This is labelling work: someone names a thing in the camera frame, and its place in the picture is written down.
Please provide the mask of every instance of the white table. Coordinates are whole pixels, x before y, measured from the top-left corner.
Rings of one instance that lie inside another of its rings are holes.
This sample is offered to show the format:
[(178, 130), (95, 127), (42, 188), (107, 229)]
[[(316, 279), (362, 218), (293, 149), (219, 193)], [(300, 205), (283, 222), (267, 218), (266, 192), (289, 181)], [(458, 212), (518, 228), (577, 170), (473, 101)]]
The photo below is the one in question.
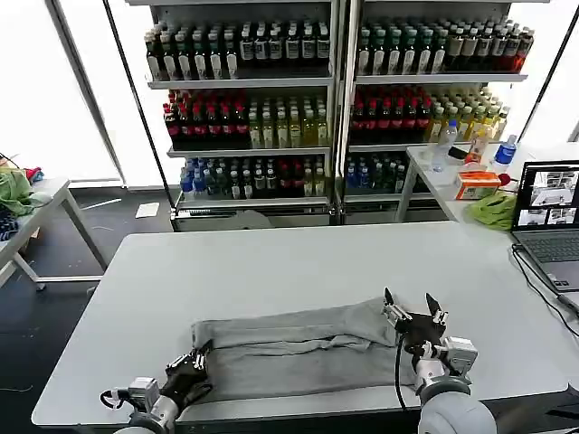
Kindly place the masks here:
[[(190, 350), (194, 321), (357, 303), (381, 296), (384, 286), (410, 309), (425, 312), (429, 291), (450, 311), (448, 334), (479, 348), (470, 376), (474, 397), (541, 394), (556, 401), (579, 366), (579, 350), (527, 289), (507, 250), (497, 254), (472, 233), (435, 222), (129, 235), (46, 384), (33, 423), (126, 423), (130, 409), (105, 408), (100, 393), (136, 376), (163, 382), (166, 363)], [(410, 390), (403, 395), (418, 405)], [(393, 387), (374, 387), (200, 404), (180, 422), (398, 409)]]
[(0, 242), (0, 269), (4, 268), (11, 260), (24, 271), (24, 273), (36, 284), (39, 290), (45, 288), (49, 282), (72, 282), (72, 281), (98, 281), (100, 276), (70, 276), (70, 277), (39, 277), (28, 263), (18, 253), (19, 249), (30, 239), (30, 237), (40, 228), (52, 212), (60, 205), (67, 212), (76, 227), (77, 231), (89, 246), (103, 271), (109, 265), (109, 259), (100, 251), (97, 243), (87, 228), (82, 217), (82, 211), (79, 205), (72, 197), (68, 189), (70, 181), (66, 178), (44, 179), (34, 183), (34, 192), (43, 192), (49, 194), (52, 200), (40, 208), (35, 208), (32, 213), (18, 218), (19, 229), (16, 234), (8, 241)]

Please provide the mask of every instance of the white wall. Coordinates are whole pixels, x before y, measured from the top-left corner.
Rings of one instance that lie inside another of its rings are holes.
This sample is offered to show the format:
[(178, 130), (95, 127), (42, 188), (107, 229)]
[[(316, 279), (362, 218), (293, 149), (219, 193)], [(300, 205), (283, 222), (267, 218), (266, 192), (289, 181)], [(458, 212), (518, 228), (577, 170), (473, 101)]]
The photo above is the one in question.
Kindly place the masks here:
[(50, 177), (118, 178), (44, 2), (7, 2), (0, 27), (0, 152)]

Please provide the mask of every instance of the laptop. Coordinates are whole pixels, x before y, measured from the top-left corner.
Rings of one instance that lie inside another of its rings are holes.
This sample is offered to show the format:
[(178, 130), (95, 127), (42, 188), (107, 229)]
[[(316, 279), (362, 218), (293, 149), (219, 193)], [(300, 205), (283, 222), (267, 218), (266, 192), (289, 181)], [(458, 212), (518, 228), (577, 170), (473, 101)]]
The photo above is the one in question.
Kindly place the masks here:
[(579, 308), (579, 161), (526, 162), (518, 187), (512, 236), (544, 281)]

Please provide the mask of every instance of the black wire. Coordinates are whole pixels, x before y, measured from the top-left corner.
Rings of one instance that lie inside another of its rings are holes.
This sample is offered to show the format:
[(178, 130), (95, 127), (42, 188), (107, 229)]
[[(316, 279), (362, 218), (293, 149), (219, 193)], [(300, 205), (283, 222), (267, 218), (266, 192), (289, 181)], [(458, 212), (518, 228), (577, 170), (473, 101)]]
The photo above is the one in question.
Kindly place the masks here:
[[(525, 272), (525, 269), (523, 268), (523, 264), (521, 263), (521, 260), (525, 261), (520, 253), (518, 252), (516, 245), (513, 244), (511, 246), (512, 252), (513, 252), (513, 258), (515, 258), (515, 261), (518, 264), (518, 267), (521, 269), (521, 273), (523, 273), (523, 276), (525, 277), (525, 280), (527, 281), (527, 286), (529, 286), (530, 288), (534, 289), (535, 292), (543, 299), (543, 301), (545, 302), (545, 304), (547, 304), (549, 307), (551, 307), (561, 318), (561, 321), (563, 322), (564, 326), (566, 327), (567, 330), (569, 330), (569, 332), (574, 335), (575, 337), (579, 337), (579, 333), (575, 332), (575, 330), (573, 328), (571, 328), (570, 325), (567, 324), (567, 322), (565, 321), (565, 317), (563, 316), (563, 314), (561, 313), (561, 311), (559, 309), (557, 309), (555, 306), (553, 306), (549, 300), (546, 299), (546, 297), (543, 295), (543, 293), (533, 284), (533, 282), (531, 282), (530, 278), (528, 278), (528, 275)], [(537, 276), (536, 272), (532, 269), (532, 267), (529, 267), (529, 269), (531, 269), (531, 271), (533, 271), (533, 273), (535, 273), (535, 275)]]
[(406, 404), (404, 403), (402, 391), (400, 390), (400, 355), (402, 353), (403, 342), (404, 335), (398, 335), (398, 346), (396, 346), (396, 363), (394, 365), (394, 386), (396, 388), (396, 396), (398, 396), (398, 402), (400, 402), (402, 410), (408, 411)]

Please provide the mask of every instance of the small box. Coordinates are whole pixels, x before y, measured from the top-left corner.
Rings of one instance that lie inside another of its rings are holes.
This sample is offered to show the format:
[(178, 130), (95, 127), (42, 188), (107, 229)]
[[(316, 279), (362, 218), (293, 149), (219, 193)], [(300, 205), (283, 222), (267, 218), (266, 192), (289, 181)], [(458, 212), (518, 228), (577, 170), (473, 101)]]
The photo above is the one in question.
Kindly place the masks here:
[(456, 200), (478, 200), (490, 196), (500, 187), (494, 172), (459, 172), (455, 185), (458, 187)]

